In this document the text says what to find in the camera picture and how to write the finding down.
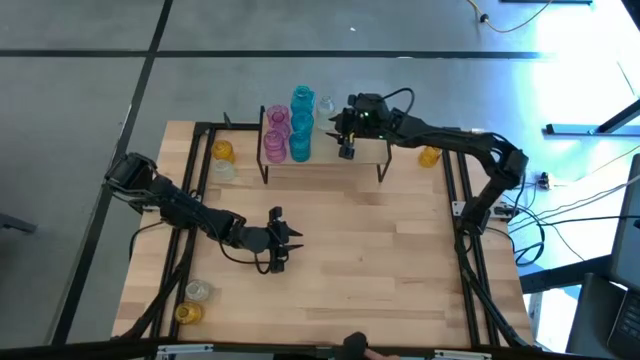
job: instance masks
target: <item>pink cup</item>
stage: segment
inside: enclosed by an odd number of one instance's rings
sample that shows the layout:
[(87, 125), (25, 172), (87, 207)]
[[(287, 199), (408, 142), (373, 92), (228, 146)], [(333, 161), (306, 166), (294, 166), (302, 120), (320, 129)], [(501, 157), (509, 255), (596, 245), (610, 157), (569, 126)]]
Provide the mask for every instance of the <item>pink cup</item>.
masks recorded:
[(267, 118), (271, 127), (276, 123), (288, 123), (290, 121), (289, 108), (284, 105), (273, 105), (267, 109)]

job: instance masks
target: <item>wooden table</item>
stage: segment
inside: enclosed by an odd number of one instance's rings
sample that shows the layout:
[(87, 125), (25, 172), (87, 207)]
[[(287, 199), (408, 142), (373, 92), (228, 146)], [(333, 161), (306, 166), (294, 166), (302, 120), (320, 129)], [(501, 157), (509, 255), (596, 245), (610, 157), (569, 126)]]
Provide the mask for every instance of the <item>wooden table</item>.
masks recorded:
[[(193, 126), (169, 122), (160, 149), (158, 170), (178, 186)], [(199, 232), (191, 277), (209, 282), (213, 295), (203, 304), (203, 321), (181, 327), (181, 339), (341, 344), (362, 331), (375, 346), (470, 347), (441, 162), (424, 169), (417, 163), (419, 149), (394, 147), (382, 184), (371, 165), (304, 165), (272, 166), (264, 185), (256, 164), (257, 131), (219, 131), (216, 139), (232, 142), (237, 177), (221, 183), (211, 171), (205, 204), (242, 214), (255, 226), (264, 226), (268, 210), (280, 205), (284, 219), (304, 234), (291, 243), (304, 247), (291, 253), (284, 273), (260, 275), (254, 266), (225, 259), (218, 244)], [(200, 148), (193, 187), (204, 137)], [(468, 163), (478, 193), (487, 177), (475, 159)], [(456, 161), (453, 170), (461, 194)], [(157, 213), (145, 214), (141, 226), (158, 219)], [(490, 226), (506, 230), (504, 223)], [(156, 295), (170, 232), (163, 225), (138, 236), (114, 335), (126, 331)], [(493, 299), (531, 343), (509, 240), (487, 231), (482, 241)], [(229, 253), (252, 259), (247, 251)], [(169, 299), (162, 334), (168, 332), (172, 306)], [(487, 343), (477, 299), (476, 313)]]

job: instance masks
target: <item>white cable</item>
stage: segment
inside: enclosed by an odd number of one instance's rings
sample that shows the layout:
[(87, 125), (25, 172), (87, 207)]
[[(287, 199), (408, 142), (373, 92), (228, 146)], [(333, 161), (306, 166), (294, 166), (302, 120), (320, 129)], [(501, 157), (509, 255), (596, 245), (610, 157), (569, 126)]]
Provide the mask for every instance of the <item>white cable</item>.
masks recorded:
[[(547, 215), (547, 216), (544, 216), (544, 217), (539, 217), (539, 220), (545, 220), (545, 219), (548, 219), (548, 218), (550, 218), (550, 217), (558, 216), (558, 215), (560, 215), (560, 214), (564, 214), (564, 213), (566, 213), (566, 212), (569, 212), (569, 211), (573, 211), (573, 210), (579, 209), (579, 208), (581, 208), (581, 207), (583, 207), (583, 206), (586, 206), (586, 205), (589, 205), (589, 204), (591, 204), (591, 203), (593, 203), (593, 202), (596, 202), (596, 201), (598, 201), (598, 200), (604, 199), (605, 197), (607, 197), (607, 196), (609, 196), (609, 195), (611, 195), (611, 194), (615, 193), (616, 191), (618, 191), (618, 190), (620, 190), (620, 189), (624, 189), (624, 188), (626, 188), (627, 186), (629, 186), (629, 185), (631, 185), (631, 184), (635, 183), (635, 182), (636, 182), (636, 181), (638, 181), (638, 180), (640, 180), (640, 175), (637, 175), (637, 176), (636, 176), (636, 177), (634, 177), (633, 179), (629, 180), (626, 184), (621, 184), (621, 185), (618, 185), (618, 186), (616, 186), (616, 187), (614, 187), (614, 188), (612, 188), (612, 189), (610, 189), (610, 190), (606, 190), (607, 192), (606, 192), (605, 194), (603, 194), (602, 196), (598, 197), (598, 198), (592, 199), (592, 200), (590, 200), (590, 201), (587, 201), (587, 202), (586, 202), (586, 203), (584, 203), (584, 204), (580, 204), (580, 205), (578, 205), (578, 206), (574, 206), (574, 207), (572, 207), (572, 208), (569, 208), (569, 209), (566, 209), (566, 210), (563, 210), (563, 211), (560, 211), (560, 212), (557, 212), (557, 213), (554, 213), (554, 214), (550, 214), (550, 215)], [(519, 228), (516, 228), (515, 230), (510, 231), (510, 233), (511, 233), (511, 234), (513, 234), (514, 232), (516, 232), (516, 231), (518, 231), (518, 230), (520, 230), (520, 229), (522, 229), (522, 228), (524, 228), (524, 227), (527, 227), (527, 226), (529, 226), (529, 225), (531, 225), (531, 224), (534, 224), (534, 223), (536, 223), (536, 222), (535, 222), (535, 221), (530, 221), (530, 222), (528, 222), (528, 223), (526, 223), (526, 224), (524, 224), (524, 225), (520, 226)]]

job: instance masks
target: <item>stacked cups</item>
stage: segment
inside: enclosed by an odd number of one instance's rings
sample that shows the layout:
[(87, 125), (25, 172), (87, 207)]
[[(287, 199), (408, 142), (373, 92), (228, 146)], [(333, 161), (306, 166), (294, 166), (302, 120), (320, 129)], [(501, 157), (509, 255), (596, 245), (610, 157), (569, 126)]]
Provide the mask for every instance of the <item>stacked cups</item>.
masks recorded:
[(311, 157), (311, 132), (313, 131), (313, 108), (316, 94), (307, 86), (298, 86), (291, 97), (291, 127), (293, 135), (289, 137), (291, 158), (304, 162)]
[(287, 149), (284, 147), (284, 137), (275, 129), (267, 131), (264, 135), (264, 149), (267, 160), (272, 163), (281, 163), (287, 157)]
[(289, 108), (284, 105), (273, 105), (267, 109), (270, 130), (264, 135), (264, 148), (267, 160), (281, 163), (287, 157), (285, 141), (291, 134), (289, 127)]

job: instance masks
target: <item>clear cup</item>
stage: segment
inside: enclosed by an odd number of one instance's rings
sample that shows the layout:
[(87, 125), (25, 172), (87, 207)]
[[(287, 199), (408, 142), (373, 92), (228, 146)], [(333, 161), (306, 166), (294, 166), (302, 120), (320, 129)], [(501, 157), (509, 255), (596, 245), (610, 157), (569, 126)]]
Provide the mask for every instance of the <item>clear cup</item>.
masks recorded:
[(213, 176), (214, 179), (230, 181), (236, 177), (236, 170), (233, 168), (233, 164), (227, 160), (216, 160), (213, 163)]
[(185, 295), (191, 301), (205, 301), (209, 298), (211, 287), (202, 280), (191, 280), (185, 288)]

